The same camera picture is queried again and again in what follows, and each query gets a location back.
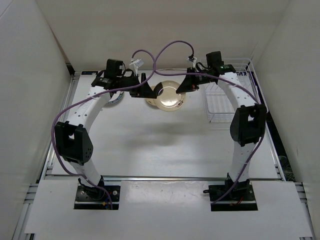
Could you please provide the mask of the cream plate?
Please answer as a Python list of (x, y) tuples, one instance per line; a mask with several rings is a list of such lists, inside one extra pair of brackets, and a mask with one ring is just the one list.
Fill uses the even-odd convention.
[(152, 108), (158, 108), (156, 103), (155, 103), (155, 99), (156, 99), (156, 95), (155, 93), (150, 93), (149, 95), (147, 95), (147, 97), (145, 98), (146, 103), (152, 107)]
[(179, 110), (186, 100), (185, 93), (176, 93), (179, 86), (178, 82), (172, 80), (158, 83), (154, 88), (154, 92), (156, 93), (156, 99), (153, 100), (155, 106), (165, 112)]

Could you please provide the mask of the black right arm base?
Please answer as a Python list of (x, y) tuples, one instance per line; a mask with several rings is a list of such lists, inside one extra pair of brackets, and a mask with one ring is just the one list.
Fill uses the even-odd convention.
[[(209, 185), (208, 189), (203, 190), (204, 194), (209, 194), (209, 200), (213, 203), (221, 197), (227, 188), (224, 185)], [(255, 193), (253, 186), (248, 185), (246, 190), (232, 190), (223, 199), (215, 204), (211, 204), (212, 212), (248, 212), (258, 211)]]

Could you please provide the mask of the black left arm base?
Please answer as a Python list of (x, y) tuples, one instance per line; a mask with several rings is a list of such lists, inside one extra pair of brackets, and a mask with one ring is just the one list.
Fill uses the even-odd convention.
[(105, 185), (104, 189), (108, 195), (101, 189), (92, 189), (81, 183), (77, 186), (74, 199), (75, 210), (118, 210), (120, 206), (120, 185)]

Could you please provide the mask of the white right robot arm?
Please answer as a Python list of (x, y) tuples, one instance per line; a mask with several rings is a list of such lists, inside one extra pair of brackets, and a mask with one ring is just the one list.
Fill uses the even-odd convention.
[(230, 124), (234, 152), (224, 193), (230, 200), (236, 200), (249, 183), (249, 164), (256, 144), (265, 133), (267, 108), (241, 84), (235, 68), (224, 63), (220, 51), (206, 54), (206, 66), (188, 68), (176, 93), (193, 92), (199, 85), (212, 82), (225, 93), (234, 109)]

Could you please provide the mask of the white plate teal rim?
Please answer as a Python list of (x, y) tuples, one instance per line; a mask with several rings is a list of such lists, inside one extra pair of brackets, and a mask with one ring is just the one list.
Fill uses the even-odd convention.
[(124, 92), (123, 91), (117, 91), (114, 93), (110, 100), (104, 105), (105, 108), (113, 107), (117, 104), (119, 104), (122, 99), (124, 98)]

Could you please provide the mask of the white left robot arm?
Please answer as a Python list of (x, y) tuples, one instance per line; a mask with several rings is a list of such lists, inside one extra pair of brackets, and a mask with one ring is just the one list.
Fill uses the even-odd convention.
[(129, 69), (123, 68), (121, 60), (108, 59), (106, 69), (98, 72), (90, 85), (88, 94), (70, 107), (66, 121), (54, 120), (51, 129), (52, 144), (59, 162), (71, 164), (82, 185), (87, 187), (87, 194), (93, 200), (100, 200), (105, 194), (103, 177), (98, 173), (92, 155), (93, 143), (89, 132), (92, 124), (105, 104), (117, 92), (129, 92), (134, 98), (156, 98), (148, 84), (151, 78), (145, 73), (136, 72), (127, 76)]

